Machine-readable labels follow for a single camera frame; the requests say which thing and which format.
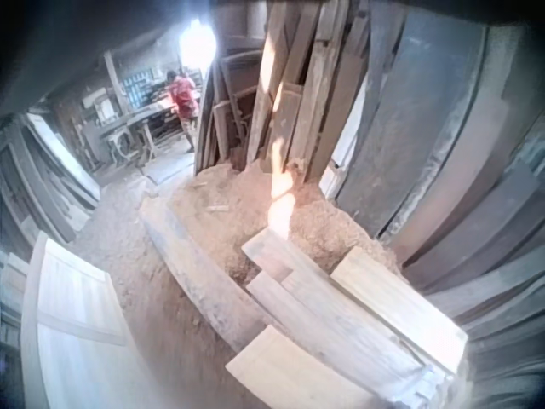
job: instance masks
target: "sawdust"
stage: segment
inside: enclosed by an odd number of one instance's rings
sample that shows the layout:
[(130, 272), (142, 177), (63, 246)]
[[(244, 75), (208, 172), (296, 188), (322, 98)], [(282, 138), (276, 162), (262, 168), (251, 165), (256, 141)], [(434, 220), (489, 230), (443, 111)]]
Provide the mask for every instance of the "sawdust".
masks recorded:
[[(258, 272), (241, 247), (267, 226), (271, 185), (272, 176), (263, 173), (257, 162), (243, 172), (230, 164), (220, 164), (178, 189), (169, 204), (197, 244), (240, 285)], [(291, 192), (296, 202), (290, 240), (325, 272), (331, 273), (358, 245), (399, 274), (393, 253), (371, 239), (348, 214), (326, 201), (318, 185), (305, 184)], [(212, 211), (214, 207), (210, 206), (221, 206), (221, 211)]]

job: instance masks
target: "floor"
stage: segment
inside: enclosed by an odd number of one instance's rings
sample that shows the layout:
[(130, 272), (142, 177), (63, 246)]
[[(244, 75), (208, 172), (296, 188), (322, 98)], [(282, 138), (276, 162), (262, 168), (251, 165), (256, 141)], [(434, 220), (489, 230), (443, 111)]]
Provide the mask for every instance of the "floor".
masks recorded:
[[(191, 162), (193, 153), (155, 159)], [(134, 167), (118, 170), (102, 188), (91, 220), (69, 249), (112, 276), (125, 319), (157, 380), (184, 409), (265, 407), (225, 370), (233, 351), (203, 320), (178, 286), (138, 217), (145, 195), (170, 196), (192, 178), (181, 170), (156, 186)]]

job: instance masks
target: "person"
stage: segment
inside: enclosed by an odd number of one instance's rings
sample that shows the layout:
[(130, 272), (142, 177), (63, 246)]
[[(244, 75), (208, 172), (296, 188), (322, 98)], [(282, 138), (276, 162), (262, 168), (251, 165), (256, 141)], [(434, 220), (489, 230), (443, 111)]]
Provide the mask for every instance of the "person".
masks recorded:
[(195, 150), (193, 137), (198, 116), (198, 103), (193, 96), (195, 83), (190, 79), (185, 72), (181, 72), (181, 76), (176, 75), (172, 70), (167, 72), (167, 82), (169, 84), (168, 91), (170, 98), (177, 105), (178, 118), (181, 122), (181, 128), (186, 133), (186, 138), (191, 149)]

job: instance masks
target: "man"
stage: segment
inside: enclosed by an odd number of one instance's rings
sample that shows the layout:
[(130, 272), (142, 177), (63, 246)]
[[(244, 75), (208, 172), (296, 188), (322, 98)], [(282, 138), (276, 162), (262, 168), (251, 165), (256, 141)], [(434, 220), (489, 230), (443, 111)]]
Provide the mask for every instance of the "man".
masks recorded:
[(195, 83), (184, 72), (182, 72), (181, 76), (178, 76), (174, 71), (167, 73), (167, 82), (169, 84), (170, 98), (178, 106), (178, 118), (180, 118), (181, 127), (186, 133), (191, 149), (194, 151), (193, 136), (198, 116), (198, 103), (193, 96)]

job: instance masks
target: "red shirt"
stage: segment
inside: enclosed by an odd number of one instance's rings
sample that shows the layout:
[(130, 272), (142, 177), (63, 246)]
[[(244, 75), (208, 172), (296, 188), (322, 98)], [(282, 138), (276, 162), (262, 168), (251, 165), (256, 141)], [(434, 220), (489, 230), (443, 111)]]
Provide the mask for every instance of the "red shirt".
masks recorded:
[(197, 116), (198, 104), (193, 97), (195, 83), (190, 78), (176, 77), (169, 85), (172, 101), (178, 106), (181, 118), (191, 119)]

